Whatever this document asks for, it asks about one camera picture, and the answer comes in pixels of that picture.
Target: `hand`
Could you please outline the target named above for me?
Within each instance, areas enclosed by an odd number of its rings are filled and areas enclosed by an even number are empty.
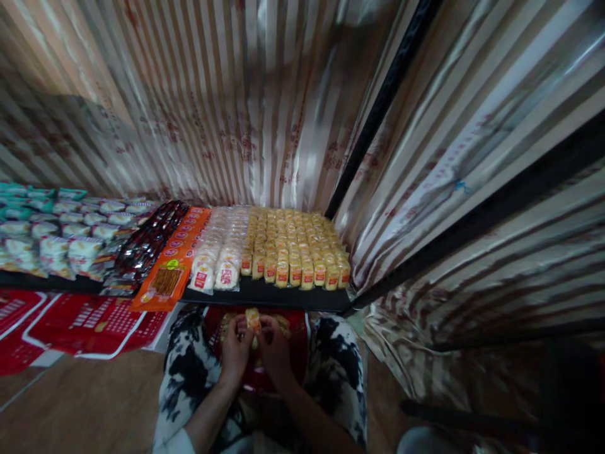
[[[290,367],[290,349],[288,340],[284,337],[279,322],[268,315],[260,317],[265,326],[256,335],[260,345],[263,365],[278,393],[283,395],[290,386],[296,383]]]
[[[240,340],[238,334],[243,334],[244,337]],[[239,388],[248,364],[253,339],[254,331],[246,328],[245,315],[238,315],[229,321],[227,337],[222,343],[222,371],[219,383],[231,388]]]

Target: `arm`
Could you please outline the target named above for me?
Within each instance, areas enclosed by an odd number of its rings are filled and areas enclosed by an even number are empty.
[[[245,322],[244,315],[234,317],[229,322],[227,337],[222,344],[222,371],[219,381],[184,427],[191,447],[197,454],[209,452],[239,392],[241,379],[248,363],[250,345],[254,339],[253,331],[246,329],[245,324],[243,329],[238,326],[242,320]],[[245,331],[241,341],[236,334],[238,329],[240,332]],[[165,445],[158,448],[166,453],[182,453],[191,449],[185,446],[186,443],[184,435],[179,431]]]
[[[363,453],[350,435],[296,382],[290,367],[288,341],[278,321],[267,316],[261,317],[261,321],[268,325],[257,335],[264,367],[311,450],[314,453]]]

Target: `wooden floor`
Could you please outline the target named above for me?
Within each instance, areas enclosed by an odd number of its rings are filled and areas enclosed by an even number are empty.
[[[403,392],[386,365],[365,354],[368,452],[394,453]],[[148,351],[113,361],[65,355],[42,375],[30,368],[0,377],[0,407],[13,399],[0,413],[0,452],[149,452],[162,367],[163,355]]]

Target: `patterned clothing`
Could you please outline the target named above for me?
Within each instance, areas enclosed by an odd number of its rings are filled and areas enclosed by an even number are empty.
[[[159,390],[156,448],[187,423],[221,374],[221,364],[204,339],[203,311],[203,306],[185,308],[170,329],[164,380]],[[362,360],[355,332],[343,318],[323,315],[313,325],[304,389],[358,445],[366,447]],[[308,451],[294,428],[276,431],[274,440],[289,451]],[[236,399],[211,452],[252,450],[253,437]]]

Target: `orange package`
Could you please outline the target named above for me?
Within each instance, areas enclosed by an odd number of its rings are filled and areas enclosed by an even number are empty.
[[[189,281],[196,241],[200,239],[209,216],[209,209],[189,209],[132,300],[130,310],[143,312],[174,309]]]

